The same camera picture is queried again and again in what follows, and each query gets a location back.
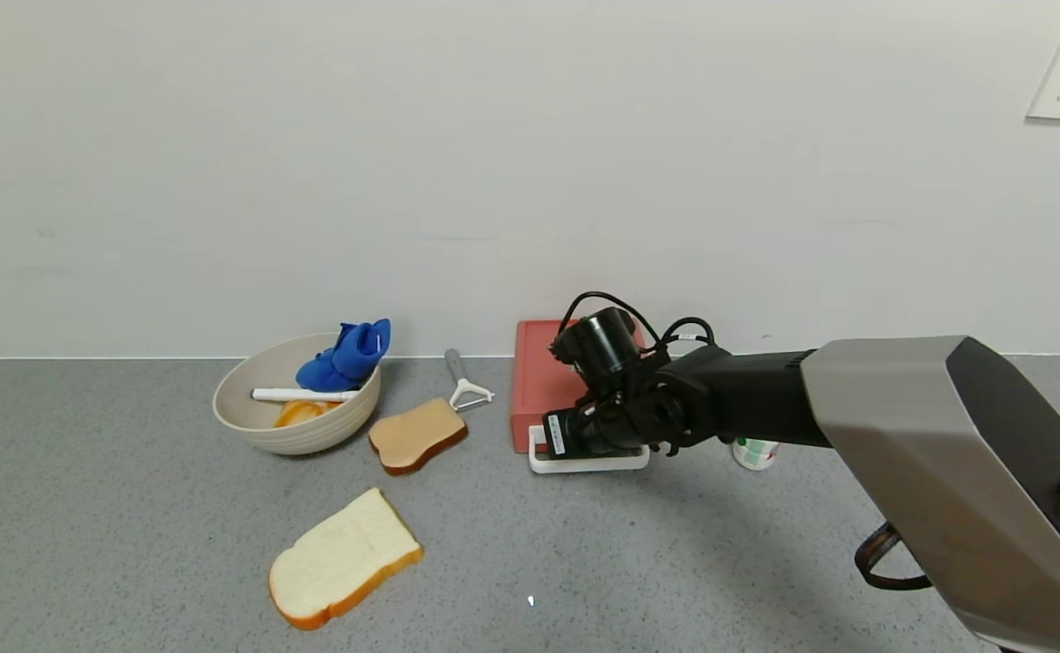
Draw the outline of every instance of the black handle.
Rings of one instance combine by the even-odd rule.
[[[872,573],[877,563],[881,562],[881,559],[888,554],[889,550],[894,549],[894,546],[899,542],[901,542],[900,533],[896,532],[890,522],[885,522],[881,528],[870,534],[869,539],[864,541],[864,544],[858,547],[856,569],[860,569],[861,576],[864,576],[864,582],[877,587],[877,589],[891,592],[912,592],[932,587],[932,581],[926,575],[914,576],[912,579],[889,579],[886,576]]]

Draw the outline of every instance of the bowl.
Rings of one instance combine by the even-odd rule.
[[[381,394],[377,365],[360,392],[336,408],[288,426],[272,427],[281,404],[251,399],[252,388],[295,388],[301,365],[332,347],[338,334],[293,338],[236,365],[219,381],[211,406],[224,426],[260,449],[282,455],[315,454],[351,438],[372,417]]]

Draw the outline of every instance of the blue cloth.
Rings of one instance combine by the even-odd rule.
[[[336,345],[317,353],[315,360],[303,364],[297,384],[313,392],[343,392],[355,389],[372,375],[381,356],[388,351],[392,323],[340,323]]]

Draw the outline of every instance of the vegetable peeler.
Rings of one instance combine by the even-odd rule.
[[[464,363],[461,360],[461,353],[458,350],[445,350],[445,365],[449,368],[449,374],[454,375],[454,381],[458,382],[458,387],[454,390],[454,396],[449,398],[452,409],[461,412],[462,410],[474,408],[476,405],[489,404],[489,402],[493,401],[493,392],[489,392],[485,388],[473,384],[473,382],[464,377]],[[461,395],[466,392],[474,392],[482,396],[464,402],[464,404],[458,404]]]

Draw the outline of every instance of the red cutting board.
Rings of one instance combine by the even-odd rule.
[[[559,408],[571,408],[586,393],[586,386],[570,367],[554,360],[549,345],[558,337],[559,319],[525,319],[517,322],[517,346],[513,350],[513,401],[510,430],[513,451],[530,451],[530,426],[542,424],[542,416]],[[641,330],[634,340],[642,347]],[[545,443],[537,445],[545,452]]]

